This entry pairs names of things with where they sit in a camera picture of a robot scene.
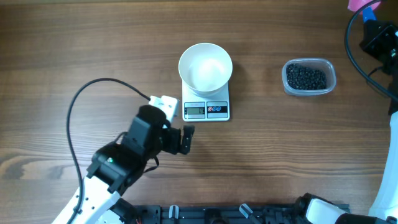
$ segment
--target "scale display screen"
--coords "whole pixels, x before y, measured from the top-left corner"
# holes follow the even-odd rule
[[[187,114],[203,114],[203,108],[187,108]]]

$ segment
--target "wood grain surface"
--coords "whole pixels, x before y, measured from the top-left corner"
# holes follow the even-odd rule
[[[231,120],[197,123],[187,156],[161,153],[160,167],[124,195],[135,205],[292,203],[305,192],[367,214],[389,148],[389,100],[347,59],[348,1],[151,1],[0,7],[0,220],[50,223],[78,187],[65,118],[77,89],[119,78],[147,95],[181,99],[177,64],[199,42],[231,56]],[[397,21],[397,2],[380,19]],[[361,66],[361,21],[352,48]],[[327,95],[284,93],[293,58],[336,69]],[[374,75],[383,84],[389,77]],[[147,102],[115,83],[85,90],[72,113],[83,174],[93,153],[127,130]],[[173,124],[184,124],[177,118]]]

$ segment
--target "black mount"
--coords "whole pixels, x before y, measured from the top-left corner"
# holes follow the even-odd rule
[[[243,205],[240,207],[178,207],[176,205],[133,207],[125,200],[119,199],[111,210],[125,224],[311,224],[305,218],[305,214],[308,204],[315,198],[328,202],[307,193],[299,197],[294,204],[250,207],[250,217],[245,217],[239,211]],[[375,217],[350,214],[348,205],[336,206],[346,212],[337,219],[336,224],[397,224],[394,217],[388,217],[384,221]]]
[[[183,130],[181,137],[181,130],[170,127],[162,110],[150,105],[141,106],[121,143],[117,140],[110,142],[94,154],[87,177],[95,175],[109,185],[110,193],[117,191],[122,195],[144,173],[147,161],[157,161],[156,155],[161,151],[171,154],[190,152],[195,127],[184,126]]]
[[[364,23],[363,51],[380,61],[382,71],[392,75],[388,90],[398,96],[398,27],[392,22],[368,20]],[[389,115],[398,111],[398,102],[391,100]]]

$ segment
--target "robotic arm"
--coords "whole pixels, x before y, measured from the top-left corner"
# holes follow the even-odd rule
[[[128,132],[94,154],[83,179],[83,195],[78,189],[53,224],[67,223],[79,197],[83,203],[72,223],[131,223],[135,212],[121,196],[143,173],[156,168],[145,170],[147,161],[155,159],[159,165],[156,155],[160,151],[189,153],[194,126],[184,126],[183,136],[180,129],[170,126],[178,100],[168,96],[150,99],[150,105],[139,108]]]
[[[351,18],[346,30],[345,46],[349,59],[357,71],[380,92],[391,97],[391,143],[386,168],[376,200],[369,210],[369,217],[346,213],[325,199],[306,194],[297,199],[295,214],[313,224],[340,223],[397,223],[398,217],[398,28],[392,22],[378,21],[371,6],[381,0],[373,0],[361,7]],[[355,62],[348,45],[349,30],[354,19],[363,12],[364,39],[360,47],[380,61],[383,66],[370,74]],[[392,76],[388,90],[376,83],[370,76],[377,70]]]

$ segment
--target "black cable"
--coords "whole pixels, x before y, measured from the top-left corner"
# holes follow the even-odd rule
[[[69,109],[68,109],[68,114],[67,114],[67,138],[68,138],[68,143],[69,143],[69,149],[70,149],[70,154],[72,154],[72,158],[73,158],[73,162],[75,163],[75,167],[76,167],[76,172],[77,172],[77,176],[79,178],[79,188],[80,188],[80,192],[79,192],[79,199],[77,201],[77,205],[76,207],[73,209],[73,214],[70,217],[69,221],[67,224],[71,224],[72,221],[75,219],[77,213],[79,212],[80,208],[81,208],[81,203],[83,201],[83,188],[84,188],[84,184],[83,184],[83,179],[81,178],[81,172],[80,172],[80,167],[76,158],[76,154],[75,154],[75,150],[73,149],[72,146],[72,140],[70,138],[70,114],[72,112],[72,108],[73,105],[75,104],[75,101],[77,99],[77,97],[79,96],[79,94],[89,85],[97,83],[97,82],[102,82],[102,81],[112,81],[112,82],[117,82],[120,83],[126,87],[129,87],[130,89],[134,90],[135,92],[137,92],[138,94],[140,94],[142,97],[144,97],[147,100],[150,100],[150,98],[148,96],[146,96],[145,94],[141,93],[139,90],[137,90],[136,88],[134,88],[133,86],[131,86],[128,83],[125,83],[121,80],[117,80],[115,78],[98,78],[96,80],[92,80],[86,84],[84,84],[76,93],[75,96],[72,99],[72,102],[69,105]]]
[[[377,67],[377,68],[373,69],[371,72],[369,72],[368,76],[370,77],[371,75],[373,75],[373,73],[377,72],[378,70],[382,70],[382,69],[383,69],[383,66]],[[366,81],[366,84],[368,84],[369,87],[372,88],[372,90],[374,90],[376,93],[378,93],[378,94],[381,95],[382,97],[388,98],[388,96],[387,96],[386,94],[380,92],[380,90],[378,90],[375,86],[369,84],[368,81]]]
[[[368,74],[366,74],[361,67],[359,67],[358,63],[355,61],[353,54],[351,53],[351,49],[349,48],[349,32],[351,31],[351,26],[353,25],[354,20],[357,18],[357,16],[364,11],[367,7],[377,3],[377,2],[381,2],[381,1],[385,1],[385,0],[373,0],[367,4],[365,4],[364,6],[362,6],[360,9],[358,9],[354,15],[352,16],[352,18],[349,20],[348,22],[348,26],[346,28],[346,34],[345,34],[345,41],[344,41],[344,45],[347,51],[347,55],[348,58],[351,60],[351,63],[354,65],[354,67],[357,69],[357,71],[366,79],[367,82],[369,82],[370,84],[372,84],[374,87],[376,87],[378,90],[380,90],[381,93],[389,96],[391,99],[395,100],[396,102],[398,102],[398,97],[395,96],[394,94],[392,94],[390,91],[388,91],[387,89],[385,89],[383,86],[381,86],[380,84],[378,84],[376,81],[374,81],[372,78],[370,78],[368,76]]]
[[[119,140],[119,138],[120,138],[121,136],[125,136],[126,134],[127,134],[127,131],[123,131],[122,133],[120,133],[120,134],[116,137],[116,139],[113,140],[113,144],[116,144],[117,141]]]
[[[147,172],[149,172],[149,171],[156,170],[156,168],[158,168],[158,166],[159,166],[159,160],[157,159],[156,156],[154,157],[154,160],[155,160],[155,162],[156,162],[156,166],[153,166],[153,167],[150,167],[150,168],[146,169],[146,170],[144,171],[144,174],[147,173]]]

